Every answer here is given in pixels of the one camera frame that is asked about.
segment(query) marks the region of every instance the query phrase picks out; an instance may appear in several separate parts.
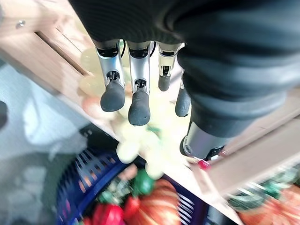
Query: artificial vegetable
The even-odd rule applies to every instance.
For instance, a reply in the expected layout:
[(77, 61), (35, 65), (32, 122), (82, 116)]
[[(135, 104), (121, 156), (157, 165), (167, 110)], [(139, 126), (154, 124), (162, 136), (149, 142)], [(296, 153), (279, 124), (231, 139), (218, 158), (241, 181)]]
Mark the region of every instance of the artificial vegetable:
[(123, 217), (123, 209), (120, 206), (98, 204), (93, 214), (93, 225), (119, 225)]
[(98, 199), (101, 203), (113, 203), (113, 194), (110, 191), (103, 191)]
[(84, 218), (83, 225), (92, 225), (92, 220), (88, 217)]
[(140, 208), (139, 197), (129, 196), (124, 206), (124, 220), (130, 219)]
[(154, 187), (154, 180), (149, 177), (145, 169), (140, 169), (134, 181), (134, 195), (149, 195)]

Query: blue plastic basket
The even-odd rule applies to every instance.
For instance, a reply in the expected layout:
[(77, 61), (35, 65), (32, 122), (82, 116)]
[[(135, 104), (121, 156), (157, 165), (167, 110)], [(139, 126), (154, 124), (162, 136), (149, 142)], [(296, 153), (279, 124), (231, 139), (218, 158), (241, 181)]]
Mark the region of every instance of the blue plastic basket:
[[(134, 163), (144, 167), (138, 157)], [(119, 161), (115, 151), (86, 149), (62, 175), (57, 191), (57, 225), (76, 225), (83, 212), (106, 185), (130, 164)], [(204, 224), (208, 204), (164, 175), (180, 197), (179, 213), (183, 225)]]

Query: screw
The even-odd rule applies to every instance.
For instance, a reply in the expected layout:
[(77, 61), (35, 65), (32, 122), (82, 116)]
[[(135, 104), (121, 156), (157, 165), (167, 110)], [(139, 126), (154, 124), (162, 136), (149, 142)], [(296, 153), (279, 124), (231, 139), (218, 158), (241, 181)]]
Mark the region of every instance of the screw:
[(26, 21), (25, 20), (19, 20), (19, 22), (16, 24), (15, 28), (16, 29), (19, 29), (21, 27), (24, 27), (26, 24)]

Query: wooden board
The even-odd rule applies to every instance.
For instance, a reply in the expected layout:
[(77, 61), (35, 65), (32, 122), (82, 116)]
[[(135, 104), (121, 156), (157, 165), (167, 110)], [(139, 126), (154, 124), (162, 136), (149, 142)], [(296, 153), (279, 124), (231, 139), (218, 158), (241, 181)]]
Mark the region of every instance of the wooden board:
[(285, 104), (270, 115), (255, 121), (240, 136), (226, 146), (227, 155), (250, 144), (300, 114), (300, 89), (288, 92)]
[(0, 37), (54, 27), (63, 19), (36, 0), (0, 0)]
[(271, 178), (300, 162), (300, 120), (291, 120), (269, 134), (219, 161), (207, 172), (192, 170), (205, 198), (223, 203), (227, 194), (246, 188), (251, 182)]

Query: robotic hand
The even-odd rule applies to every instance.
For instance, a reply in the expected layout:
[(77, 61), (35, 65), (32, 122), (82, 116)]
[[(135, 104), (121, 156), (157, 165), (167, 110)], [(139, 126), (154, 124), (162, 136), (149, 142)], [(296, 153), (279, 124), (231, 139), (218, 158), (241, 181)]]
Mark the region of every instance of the robotic hand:
[(133, 100), (128, 119), (150, 119), (149, 44), (159, 45), (159, 88), (166, 91), (175, 55), (191, 97), (183, 154), (217, 154), (256, 118), (281, 106), (300, 82), (299, 0), (69, 0), (100, 58), (104, 111), (124, 105), (119, 39), (127, 41)]

